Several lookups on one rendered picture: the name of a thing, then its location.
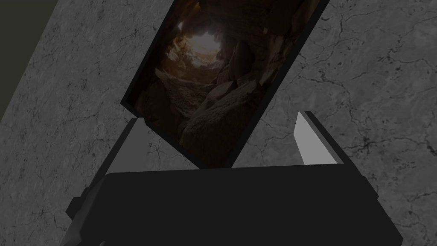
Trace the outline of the black framed cave picture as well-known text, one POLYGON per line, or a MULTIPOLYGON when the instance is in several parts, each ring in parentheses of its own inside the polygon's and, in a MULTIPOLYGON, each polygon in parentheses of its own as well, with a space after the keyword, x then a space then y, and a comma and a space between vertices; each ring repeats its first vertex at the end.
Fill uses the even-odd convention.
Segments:
POLYGON ((233 166, 330 0, 173 0, 121 104, 197 168, 233 166))

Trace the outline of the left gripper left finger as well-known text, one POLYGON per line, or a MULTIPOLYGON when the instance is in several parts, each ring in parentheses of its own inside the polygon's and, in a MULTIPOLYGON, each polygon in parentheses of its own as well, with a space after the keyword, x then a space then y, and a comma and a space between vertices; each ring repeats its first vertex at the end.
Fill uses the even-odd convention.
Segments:
POLYGON ((110 173, 146 171, 146 154, 151 149, 150 130, 144 118, 131 118, 98 168, 89 187, 94 187, 110 173))

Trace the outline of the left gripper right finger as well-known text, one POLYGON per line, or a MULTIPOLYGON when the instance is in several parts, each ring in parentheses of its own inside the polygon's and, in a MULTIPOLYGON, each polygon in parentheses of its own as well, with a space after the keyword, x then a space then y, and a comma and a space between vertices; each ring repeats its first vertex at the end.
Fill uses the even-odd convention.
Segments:
POLYGON ((305 165, 355 164, 311 111, 299 111, 293 131, 305 165))

